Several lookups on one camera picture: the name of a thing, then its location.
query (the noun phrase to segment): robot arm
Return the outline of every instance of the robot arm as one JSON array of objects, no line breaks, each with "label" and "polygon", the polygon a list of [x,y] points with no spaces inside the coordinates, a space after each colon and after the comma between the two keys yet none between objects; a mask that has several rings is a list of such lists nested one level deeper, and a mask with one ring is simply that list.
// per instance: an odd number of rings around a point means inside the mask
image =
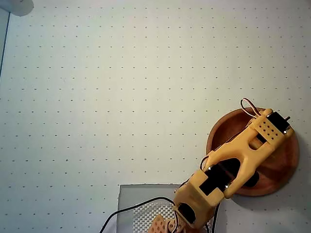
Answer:
[{"label": "robot arm", "polygon": [[[288,118],[282,118],[272,109],[253,117],[239,135],[211,151],[205,164],[177,189],[173,208],[178,218],[176,232],[187,226],[203,227],[213,217],[215,207],[241,188],[256,168],[294,133]],[[232,158],[240,162],[237,174],[222,166]]]}]

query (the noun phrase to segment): hole pattern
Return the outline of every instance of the hole pattern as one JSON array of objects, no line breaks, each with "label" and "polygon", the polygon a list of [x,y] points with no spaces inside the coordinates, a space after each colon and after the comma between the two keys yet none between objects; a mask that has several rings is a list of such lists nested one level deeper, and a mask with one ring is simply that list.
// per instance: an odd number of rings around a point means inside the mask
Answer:
[{"label": "hole pattern", "polygon": [[250,97],[292,117],[300,163],[278,197],[231,205],[219,226],[308,232],[310,23],[301,0],[41,0],[11,15],[0,231],[97,232],[120,184],[187,179],[214,123]]}]

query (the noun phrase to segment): round wooden plate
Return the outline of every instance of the round wooden plate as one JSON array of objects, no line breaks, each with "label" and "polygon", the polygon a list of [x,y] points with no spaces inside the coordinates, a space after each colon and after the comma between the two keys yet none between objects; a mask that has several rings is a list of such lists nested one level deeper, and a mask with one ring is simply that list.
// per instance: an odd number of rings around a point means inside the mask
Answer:
[{"label": "round wooden plate", "polygon": [[[208,136],[206,152],[215,150],[230,137],[243,130],[250,119],[251,117],[242,109],[223,116],[217,121]],[[257,184],[254,187],[242,187],[237,194],[263,196],[276,192],[292,177],[298,165],[298,158],[298,140],[293,134],[257,168],[259,173]]]}]

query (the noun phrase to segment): corner of white object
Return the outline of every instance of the corner of white object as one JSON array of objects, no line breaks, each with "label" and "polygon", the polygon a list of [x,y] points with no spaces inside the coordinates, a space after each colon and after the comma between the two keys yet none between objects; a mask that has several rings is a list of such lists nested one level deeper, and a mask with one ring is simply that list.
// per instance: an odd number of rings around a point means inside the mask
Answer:
[{"label": "corner of white object", "polygon": [[29,14],[34,8],[33,0],[1,0],[0,8],[16,16]]}]

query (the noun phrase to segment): wire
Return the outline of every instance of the wire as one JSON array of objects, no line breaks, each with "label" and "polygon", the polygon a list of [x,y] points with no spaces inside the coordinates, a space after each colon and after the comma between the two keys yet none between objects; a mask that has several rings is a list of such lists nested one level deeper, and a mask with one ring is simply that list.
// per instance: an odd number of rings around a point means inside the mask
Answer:
[{"label": "wire", "polygon": [[212,232],[211,233],[215,233],[215,227],[216,227],[216,222],[217,222],[217,214],[218,214],[219,206],[220,206],[220,203],[215,208],[213,225],[212,225]]},{"label": "wire", "polygon": [[[220,146],[222,146],[225,143],[228,143],[230,141],[232,141],[236,136],[238,136],[240,133],[242,133],[245,129],[247,128],[247,126],[245,128],[243,128],[241,131],[237,132],[235,135],[233,135],[232,137],[230,137],[228,140],[226,140],[224,143],[222,143]],[[203,157],[201,164],[200,164],[200,169],[203,170],[203,162],[209,157],[209,155]]]},{"label": "wire", "polygon": [[177,216],[177,212],[174,210],[174,216],[175,216],[175,227],[172,231],[172,233],[175,233],[178,227],[178,216]]},{"label": "wire", "polygon": [[205,224],[205,228],[206,228],[206,233],[209,233],[209,229],[208,229],[208,225]]},{"label": "wire", "polygon": [[[122,213],[122,212],[125,212],[125,211],[128,211],[128,210],[133,210],[133,209],[135,209],[135,208],[138,208],[138,207],[140,207],[140,206],[142,206],[142,205],[148,204],[148,203],[150,203],[150,202],[152,202],[152,201],[155,201],[155,200],[166,200],[166,201],[170,202],[171,204],[175,205],[174,202],[173,202],[171,199],[169,199],[169,198],[166,198],[166,197],[156,197],[156,198],[152,198],[152,199],[150,199],[150,200],[144,201],[144,202],[142,202],[142,203],[140,203],[140,204],[136,204],[136,205],[133,205],[133,206],[130,206],[130,207],[127,207],[127,208],[118,210],[118,211],[116,211],[116,212],[113,212],[113,213],[107,218],[106,222],[104,223],[102,229],[101,229],[99,232],[100,232],[100,233],[103,233],[103,231],[104,231],[104,229],[106,228],[108,222],[111,220],[111,218],[112,218],[114,215],[117,215],[117,214],[119,214],[119,213]],[[178,218],[177,218],[177,215],[176,215],[176,211],[174,211],[174,214],[175,214],[175,219],[176,219],[176,223],[177,223],[177,224],[175,225],[174,231],[176,231],[177,225],[178,225]]]},{"label": "wire", "polygon": [[184,181],[178,188],[180,188],[181,186],[183,186],[185,183],[187,183],[189,181],[189,178],[186,180],[186,181]]},{"label": "wire", "polygon": [[[246,101],[246,102],[251,106],[251,108],[253,109],[255,115],[252,115],[251,113],[249,113],[249,112],[245,109],[245,107],[243,106],[243,101]],[[257,118],[257,117],[261,116],[261,114],[260,114],[260,112],[258,111],[258,109],[254,106],[254,104],[253,104],[249,99],[247,99],[247,98],[242,98],[240,104],[241,104],[242,110],[243,110],[246,114],[248,114],[249,116],[251,116],[251,117],[253,117],[253,118]]]}]

